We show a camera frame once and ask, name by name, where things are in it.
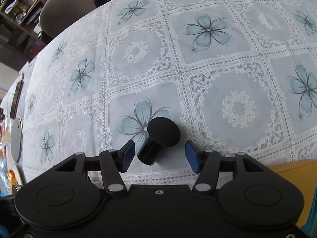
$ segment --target table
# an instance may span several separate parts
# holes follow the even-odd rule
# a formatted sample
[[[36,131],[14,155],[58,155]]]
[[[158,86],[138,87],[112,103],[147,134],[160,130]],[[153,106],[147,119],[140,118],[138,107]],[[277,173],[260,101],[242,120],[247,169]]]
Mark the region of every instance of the table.
[[[20,111],[25,178],[129,139],[137,152],[158,116],[181,140],[153,166],[135,157],[127,186],[191,186],[186,140],[268,165],[317,158],[316,53],[317,0],[112,0],[33,62]]]

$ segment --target black cylindrical object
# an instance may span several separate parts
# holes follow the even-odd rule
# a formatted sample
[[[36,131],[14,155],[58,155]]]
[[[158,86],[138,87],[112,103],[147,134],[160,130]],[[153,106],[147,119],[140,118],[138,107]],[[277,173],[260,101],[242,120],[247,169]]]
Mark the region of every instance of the black cylindrical object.
[[[156,117],[147,126],[148,137],[143,143],[137,158],[146,165],[153,165],[163,148],[175,146],[180,141],[178,126],[168,118]]]

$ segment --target chair backrest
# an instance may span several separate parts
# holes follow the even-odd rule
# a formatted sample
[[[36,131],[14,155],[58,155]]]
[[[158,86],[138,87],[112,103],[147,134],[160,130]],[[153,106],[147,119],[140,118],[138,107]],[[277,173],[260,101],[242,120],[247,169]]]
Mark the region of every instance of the chair backrest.
[[[54,38],[95,8],[93,0],[47,0],[40,14],[40,26]]]

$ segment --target screw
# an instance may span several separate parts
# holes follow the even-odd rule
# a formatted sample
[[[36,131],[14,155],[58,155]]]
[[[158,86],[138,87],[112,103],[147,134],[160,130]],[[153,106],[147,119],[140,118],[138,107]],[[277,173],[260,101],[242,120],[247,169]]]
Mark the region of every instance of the screw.
[[[211,189],[211,186],[206,183],[199,183],[195,186],[195,189],[202,192],[202,191],[208,191]]]
[[[23,235],[23,238],[34,238],[32,234],[25,234]]]
[[[108,186],[108,190],[112,192],[119,192],[123,190],[123,185],[119,183],[113,183]]]
[[[155,194],[157,194],[157,195],[162,195],[163,193],[164,193],[164,191],[162,191],[162,190],[155,191]]]

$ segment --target blue flower print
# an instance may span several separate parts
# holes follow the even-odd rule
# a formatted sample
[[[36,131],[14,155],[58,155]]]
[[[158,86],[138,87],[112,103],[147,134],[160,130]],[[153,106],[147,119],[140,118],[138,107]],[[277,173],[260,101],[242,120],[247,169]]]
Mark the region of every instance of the blue flower print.
[[[34,94],[31,94],[30,99],[28,100],[28,116],[31,116],[34,111],[34,105],[36,102],[36,96]]]
[[[56,49],[52,55],[52,63],[54,63],[56,60],[61,58],[61,56],[64,54],[63,49],[66,47],[67,42],[61,42],[58,46],[58,49]]]
[[[73,82],[70,87],[69,96],[75,94],[79,88],[79,85],[83,90],[86,90],[88,85],[91,83],[91,77],[89,74],[95,69],[96,60],[91,60],[87,63],[87,58],[85,57],[78,64],[78,70],[72,71],[70,76],[70,81]]]
[[[297,14],[295,15],[295,19],[305,25],[305,30],[308,36],[315,35],[317,33],[317,27],[315,26],[315,21],[310,17],[306,16],[300,10],[295,10]]]
[[[55,136],[50,135],[49,128],[46,128],[44,131],[44,137],[41,137],[40,147],[42,150],[41,153],[41,163],[45,163],[46,159],[51,163],[53,160],[52,149],[55,146]]]
[[[312,113],[313,106],[317,109],[317,77],[316,74],[311,72],[307,75],[305,68],[298,64],[295,67],[296,77],[287,77],[290,84],[290,92],[295,95],[300,95],[299,111],[302,109],[305,113]]]
[[[195,17],[197,24],[187,24],[185,35],[197,35],[193,41],[193,46],[190,49],[193,52],[195,48],[194,44],[197,46],[204,47],[206,50],[211,45],[211,40],[214,39],[221,45],[225,45],[232,38],[229,34],[222,31],[229,27],[227,22],[223,18],[218,18],[211,21],[210,17],[206,14]]]
[[[146,12],[147,9],[144,8],[144,6],[147,4],[149,4],[148,0],[143,0],[141,2],[134,0],[130,2],[128,8],[123,8],[119,11],[119,16],[122,15],[122,17],[119,20],[118,25],[121,24],[121,22],[127,22],[129,19],[131,19],[133,14],[136,16],[141,16]]]
[[[156,117],[165,117],[172,119],[169,114],[169,107],[162,107],[153,112],[152,104],[148,98],[142,102],[134,103],[134,116],[124,115],[118,118],[118,131],[121,134],[132,136],[136,147],[144,143],[148,136],[147,126],[149,122]]]

